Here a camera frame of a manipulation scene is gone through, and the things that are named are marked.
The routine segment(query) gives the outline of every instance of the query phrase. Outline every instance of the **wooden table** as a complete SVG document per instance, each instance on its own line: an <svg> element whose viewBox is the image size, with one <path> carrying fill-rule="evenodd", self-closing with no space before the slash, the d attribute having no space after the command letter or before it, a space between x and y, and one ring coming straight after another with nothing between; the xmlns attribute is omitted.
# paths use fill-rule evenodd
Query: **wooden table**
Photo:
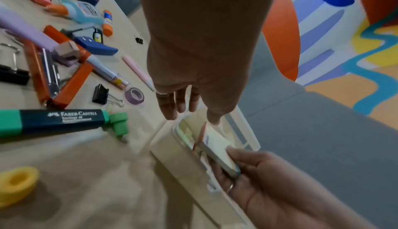
<svg viewBox="0 0 398 229"><path fill-rule="evenodd" d="M57 29L75 24L54 17L29 0L0 0L35 27ZM103 129L0 140L0 171L34 166L41 177L33 194L19 204L0 210L0 228L215 228L171 175L156 163L146 146L165 123L155 94L122 61L130 55L146 71L148 43L137 44L139 33L114 0L100 0L100 11L113 13L114 35L104 43L119 49L113 57L100 59L119 72L145 95L139 106L129 103L114 111L129 115L128 143ZM0 36L0 42L12 44ZM2 48L0 61L10 65L11 51ZM26 69L24 54L18 67ZM73 71L62 68L62 74ZM92 73L68 109L98 109L91 102L99 83L122 98L122 92ZM0 83L0 108L40 109L30 81L27 86Z"/></svg>

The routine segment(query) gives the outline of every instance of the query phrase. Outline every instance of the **pink pencil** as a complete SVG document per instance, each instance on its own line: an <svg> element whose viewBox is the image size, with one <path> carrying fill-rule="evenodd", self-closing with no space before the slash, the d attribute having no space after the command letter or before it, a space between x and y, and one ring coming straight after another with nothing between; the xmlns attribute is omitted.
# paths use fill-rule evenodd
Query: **pink pencil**
<svg viewBox="0 0 398 229"><path fill-rule="evenodd" d="M123 56L122 59L153 92L156 92L152 79L140 69L130 56Z"/></svg>

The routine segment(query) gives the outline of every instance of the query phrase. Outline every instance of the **green highlighter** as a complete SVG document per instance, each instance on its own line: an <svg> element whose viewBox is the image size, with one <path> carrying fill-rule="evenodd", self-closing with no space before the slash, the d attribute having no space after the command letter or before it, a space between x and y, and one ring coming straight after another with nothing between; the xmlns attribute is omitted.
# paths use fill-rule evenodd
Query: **green highlighter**
<svg viewBox="0 0 398 229"><path fill-rule="evenodd" d="M127 134L127 113L104 110L0 110L0 137L40 133L69 133L110 124L117 136Z"/></svg>

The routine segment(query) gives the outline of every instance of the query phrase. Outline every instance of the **mural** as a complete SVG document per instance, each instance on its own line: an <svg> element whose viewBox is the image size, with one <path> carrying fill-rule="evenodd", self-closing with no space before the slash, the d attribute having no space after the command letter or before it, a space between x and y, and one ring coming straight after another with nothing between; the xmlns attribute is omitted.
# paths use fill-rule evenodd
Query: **mural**
<svg viewBox="0 0 398 229"><path fill-rule="evenodd" d="M398 0L275 0L263 33L287 78L398 129Z"/></svg>

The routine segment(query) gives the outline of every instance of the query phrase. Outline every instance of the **blue wavy line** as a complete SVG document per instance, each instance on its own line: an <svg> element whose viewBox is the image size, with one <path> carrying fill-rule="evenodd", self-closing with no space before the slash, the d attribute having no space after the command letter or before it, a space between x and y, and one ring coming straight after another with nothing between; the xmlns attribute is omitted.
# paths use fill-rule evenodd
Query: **blue wavy line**
<svg viewBox="0 0 398 229"><path fill-rule="evenodd" d="M377 105L385 100L388 100L398 93L398 82L393 77L357 66L357 63L360 60L378 52L385 51L398 44L397 36L374 33L384 24L394 20L397 15L398 10L395 10L389 16L375 24L372 24L361 33L361 37L364 39L375 39L384 41L384 44L382 46L360 54L343 64L343 69L345 69L347 72L372 80L378 86L376 92L363 98L354 105L354 110L362 114L369 115Z"/></svg>

